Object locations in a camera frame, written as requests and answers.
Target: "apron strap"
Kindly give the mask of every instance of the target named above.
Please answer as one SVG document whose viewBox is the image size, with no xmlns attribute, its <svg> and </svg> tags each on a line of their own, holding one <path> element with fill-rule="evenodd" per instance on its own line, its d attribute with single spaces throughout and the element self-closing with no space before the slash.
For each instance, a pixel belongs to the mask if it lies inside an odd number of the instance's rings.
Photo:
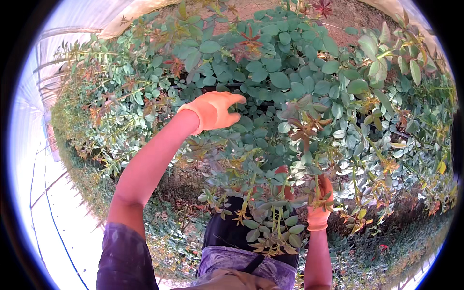
<svg viewBox="0 0 464 290">
<path fill-rule="evenodd" d="M 264 256 L 263 255 L 257 255 L 251 263 L 248 264 L 248 266 L 242 270 L 242 272 L 252 274 L 253 271 L 255 271 L 256 268 L 263 262 Z"/>
</svg>

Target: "rubber glove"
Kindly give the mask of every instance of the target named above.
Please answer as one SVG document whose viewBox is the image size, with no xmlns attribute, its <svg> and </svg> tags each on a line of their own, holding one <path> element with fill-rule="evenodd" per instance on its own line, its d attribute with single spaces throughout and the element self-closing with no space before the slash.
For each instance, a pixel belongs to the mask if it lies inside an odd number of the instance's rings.
<svg viewBox="0 0 464 290">
<path fill-rule="evenodd" d="M 192 133 L 200 134 L 203 130 L 226 128 L 240 120 L 239 113 L 229 113 L 227 109 L 235 103 L 246 103 L 246 98 L 230 92 L 207 92 L 194 99 L 193 102 L 182 105 L 177 113 L 182 110 L 191 110 L 198 115 L 200 125 Z"/>
<path fill-rule="evenodd" d="M 327 177 L 319 175 L 318 177 L 319 189 L 321 190 L 321 195 L 319 200 L 322 200 L 327 193 L 331 193 L 330 197 L 327 199 L 327 202 L 334 200 L 334 191 L 332 189 L 332 184 Z M 312 206 L 308 207 L 308 230 L 309 231 L 320 231 L 327 228 L 327 219 L 329 218 L 330 211 L 323 211 L 322 207 L 314 209 Z"/>
</svg>

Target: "person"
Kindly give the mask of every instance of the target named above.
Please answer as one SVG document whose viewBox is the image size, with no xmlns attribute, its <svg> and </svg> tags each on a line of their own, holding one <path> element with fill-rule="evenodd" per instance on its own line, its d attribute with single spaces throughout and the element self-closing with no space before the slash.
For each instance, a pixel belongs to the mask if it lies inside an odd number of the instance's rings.
<svg viewBox="0 0 464 290">
<path fill-rule="evenodd" d="M 171 121 L 130 161 L 117 184 L 110 205 L 103 237 L 103 252 L 97 273 L 97 289 L 158 289 L 151 256 L 145 240 L 142 211 L 163 176 L 172 157 L 184 140 L 203 130 L 226 128 L 240 119 L 228 113 L 246 98 L 229 92 L 208 92 L 182 105 Z M 280 167 L 276 172 L 285 172 Z M 324 196 L 332 192 L 328 178 L 320 176 Z M 292 200 L 290 187 L 285 198 Z M 231 197 L 231 211 L 241 208 L 243 199 Z M 308 207 L 310 231 L 304 270 L 305 290 L 329 290 L 332 268 L 327 243 L 327 219 L 330 211 Z M 206 228 L 197 280 L 190 290 L 291 290 L 298 254 L 264 257 L 252 252 L 245 236 L 249 229 L 214 215 Z"/>
</svg>

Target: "red flower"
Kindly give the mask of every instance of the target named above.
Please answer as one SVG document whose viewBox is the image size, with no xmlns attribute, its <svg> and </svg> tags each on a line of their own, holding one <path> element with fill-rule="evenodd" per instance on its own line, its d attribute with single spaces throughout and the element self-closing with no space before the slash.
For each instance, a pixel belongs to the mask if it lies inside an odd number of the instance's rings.
<svg viewBox="0 0 464 290">
<path fill-rule="evenodd" d="M 319 1 L 320 5 L 314 4 L 314 10 L 316 10 L 319 14 L 327 18 L 327 15 L 332 15 L 332 9 L 328 8 L 327 6 L 330 5 L 330 1 L 325 3 L 325 0 Z"/>
<path fill-rule="evenodd" d="M 380 251 L 385 251 L 386 249 L 388 249 L 388 246 L 387 245 L 379 245 L 379 248 L 380 248 Z"/>
</svg>

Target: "yellow leaf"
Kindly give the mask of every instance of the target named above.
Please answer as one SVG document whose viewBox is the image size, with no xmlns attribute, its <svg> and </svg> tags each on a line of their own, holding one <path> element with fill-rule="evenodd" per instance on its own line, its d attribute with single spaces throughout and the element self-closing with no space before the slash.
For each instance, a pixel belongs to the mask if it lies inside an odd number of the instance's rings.
<svg viewBox="0 0 464 290">
<path fill-rule="evenodd" d="M 404 143 L 393 143 L 393 142 L 390 142 L 390 145 L 391 145 L 393 148 L 404 148 L 404 147 L 406 147 L 406 142 L 404 142 Z"/>
<path fill-rule="evenodd" d="M 441 161 L 440 164 L 438 165 L 438 171 L 441 174 L 443 174 L 445 173 L 445 170 L 446 170 L 446 164 L 443 161 Z"/>
</svg>

